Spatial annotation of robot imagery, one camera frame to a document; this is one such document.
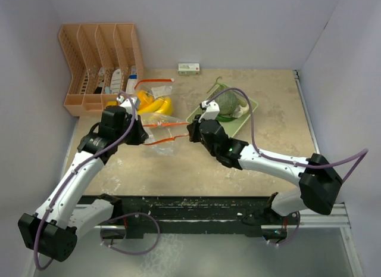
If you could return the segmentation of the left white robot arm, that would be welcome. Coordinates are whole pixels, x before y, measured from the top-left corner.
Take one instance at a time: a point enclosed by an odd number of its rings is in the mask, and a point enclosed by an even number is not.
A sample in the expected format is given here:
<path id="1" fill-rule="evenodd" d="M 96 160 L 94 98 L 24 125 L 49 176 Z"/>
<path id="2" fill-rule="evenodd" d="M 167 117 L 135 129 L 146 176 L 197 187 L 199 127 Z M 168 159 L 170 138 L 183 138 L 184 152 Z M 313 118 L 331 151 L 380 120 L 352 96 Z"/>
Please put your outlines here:
<path id="1" fill-rule="evenodd" d="M 115 225 L 122 219 L 121 199 L 102 194 L 82 213 L 74 209 L 85 189 L 123 144 L 141 145 L 148 139 L 135 106 L 108 106 L 100 122 L 81 139 L 74 160 L 57 187 L 33 213 L 23 214 L 18 228 L 27 248 L 33 250 L 37 270 L 43 271 L 39 258 L 63 262 L 78 240 L 96 225 Z"/>

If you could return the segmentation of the yellow banana bunch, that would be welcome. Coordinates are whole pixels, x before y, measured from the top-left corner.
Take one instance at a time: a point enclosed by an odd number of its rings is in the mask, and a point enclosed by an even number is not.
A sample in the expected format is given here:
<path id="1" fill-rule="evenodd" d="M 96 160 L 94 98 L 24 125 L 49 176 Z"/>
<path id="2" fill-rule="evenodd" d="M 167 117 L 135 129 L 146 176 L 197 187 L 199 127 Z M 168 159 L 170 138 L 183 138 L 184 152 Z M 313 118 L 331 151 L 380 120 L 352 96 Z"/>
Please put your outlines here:
<path id="1" fill-rule="evenodd" d="M 159 113 L 170 116 L 173 114 L 172 100 L 170 97 L 158 98 L 138 111 L 139 115 L 143 113 Z"/>

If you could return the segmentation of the clear orange-zip bag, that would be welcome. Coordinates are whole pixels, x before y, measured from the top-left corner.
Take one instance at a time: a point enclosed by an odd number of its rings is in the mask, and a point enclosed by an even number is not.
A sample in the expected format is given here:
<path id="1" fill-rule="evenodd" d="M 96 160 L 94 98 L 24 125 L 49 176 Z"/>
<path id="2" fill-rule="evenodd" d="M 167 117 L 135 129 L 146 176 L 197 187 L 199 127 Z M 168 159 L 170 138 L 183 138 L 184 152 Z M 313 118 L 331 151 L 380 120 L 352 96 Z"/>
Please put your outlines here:
<path id="1" fill-rule="evenodd" d="M 150 93 L 154 100 L 164 97 L 171 98 L 173 83 L 174 79 L 143 79 L 136 84 L 134 94 L 138 96 L 138 92 L 144 90 Z"/>
<path id="2" fill-rule="evenodd" d="M 143 129 L 148 134 L 143 153 L 147 156 L 175 155 L 179 151 L 179 139 L 188 138 L 188 122 L 160 113 L 140 115 Z"/>

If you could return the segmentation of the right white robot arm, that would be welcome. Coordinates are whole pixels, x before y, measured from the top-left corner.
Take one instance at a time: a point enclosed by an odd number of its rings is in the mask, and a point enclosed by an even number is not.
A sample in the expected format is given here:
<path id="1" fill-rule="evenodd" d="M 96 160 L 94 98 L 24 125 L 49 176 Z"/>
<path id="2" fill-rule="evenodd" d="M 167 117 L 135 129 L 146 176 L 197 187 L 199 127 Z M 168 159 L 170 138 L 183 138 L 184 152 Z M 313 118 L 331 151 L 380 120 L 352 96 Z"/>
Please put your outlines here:
<path id="1" fill-rule="evenodd" d="M 189 140 L 201 143 L 205 149 L 225 167 L 253 170 L 286 180 L 296 188 L 272 194 L 267 202 L 265 218 L 271 224 L 280 223 L 287 215 L 309 209 L 329 215 L 343 184 L 335 169 L 320 154 L 310 158 L 298 157 L 291 164 L 280 162 L 285 155 L 275 153 L 276 161 L 264 157 L 267 151 L 255 150 L 254 146 L 225 133 L 216 120 L 195 119 L 187 125 Z"/>

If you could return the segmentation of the orange bell pepper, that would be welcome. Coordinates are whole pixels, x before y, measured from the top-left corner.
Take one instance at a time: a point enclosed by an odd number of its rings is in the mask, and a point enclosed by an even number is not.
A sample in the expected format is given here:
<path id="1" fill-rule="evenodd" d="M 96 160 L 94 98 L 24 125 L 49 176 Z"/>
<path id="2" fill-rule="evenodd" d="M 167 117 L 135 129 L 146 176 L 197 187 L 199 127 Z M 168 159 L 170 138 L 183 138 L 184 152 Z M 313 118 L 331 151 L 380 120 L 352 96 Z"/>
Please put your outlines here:
<path id="1" fill-rule="evenodd" d="M 154 97 L 150 93 L 144 90 L 140 90 L 138 92 L 138 98 L 140 101 L 138 110 L 142 110 L 154 102 Z"/>

